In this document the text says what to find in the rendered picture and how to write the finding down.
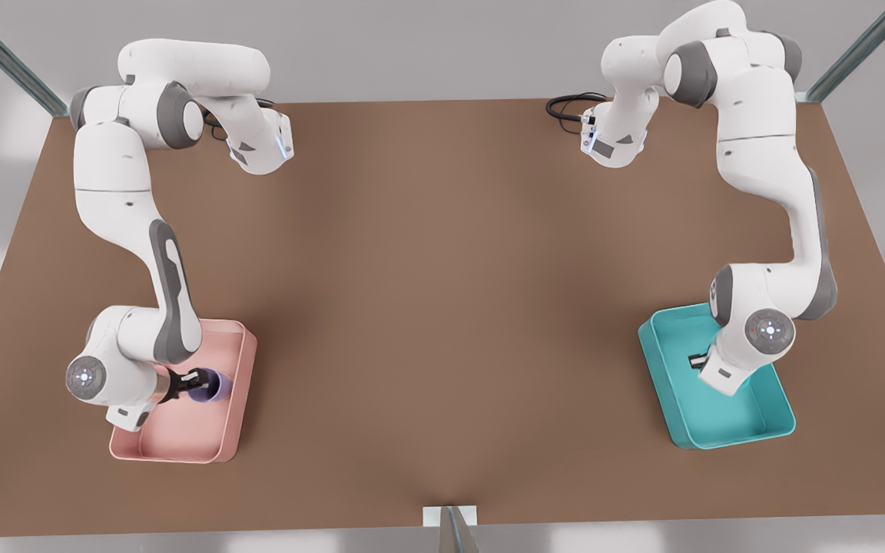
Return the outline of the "silver frame post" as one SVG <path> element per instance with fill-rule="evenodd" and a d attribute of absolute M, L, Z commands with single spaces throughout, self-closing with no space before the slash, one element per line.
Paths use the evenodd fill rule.
<path fill-rule="evenodd" d="M 807 91 L 796 92 L 796 102 L 798 104 L 822 104 L 883 42 L 885 42 L 885 10 L 850 43 L 846 51 Z"/>
<path fill-rule="evenodd" d="M 0 70 L 53 118 L 67 117 L 69 108 L 46 83 L 0 39 Z"/>
<path fill-rule="evenodd" d="M 438 553 L 480 553 L 472 528 L 478 525 L 477 506 L 425 506 L 423 526 L 439 529 Z"/>

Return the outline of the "pink box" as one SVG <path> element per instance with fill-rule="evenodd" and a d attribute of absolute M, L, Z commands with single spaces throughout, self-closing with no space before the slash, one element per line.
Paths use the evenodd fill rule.
<path fill-rule="evenodd" d="M 230 396 L 195 402 L 186 395 L 155 407 L 137 432 L 114 428 L 109 451 L 127 461 L 227 462 L 238 448 L 250 391 L 257 339 L 235 320 L 201 320 L 201 348 L 172 365 L 179 375 L 193 368 L 214 369 L 230 381 Z"/>

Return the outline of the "teal box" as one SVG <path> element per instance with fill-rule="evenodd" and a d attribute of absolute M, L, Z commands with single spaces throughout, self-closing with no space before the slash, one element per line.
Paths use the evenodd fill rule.
<path fill-rule="evenodd" d="M 796 416 L 772 364 L 732 396 L 699 378 L 689 357 L 702 353 L 717 331 L 706 304 L 660 310 L 638 330 L 671 440 L 683 449 L 716 449 L 793 433 Z"/>

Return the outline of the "purple cup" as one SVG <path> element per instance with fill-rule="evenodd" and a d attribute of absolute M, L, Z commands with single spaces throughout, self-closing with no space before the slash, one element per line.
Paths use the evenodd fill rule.
<path fill-rule="evenodd" d="M 185 382 L 187 396 L 193 402 L 219 402 L 230 396 L 232 382 L 214 369 L 194 368 L 181 381 Z"/>

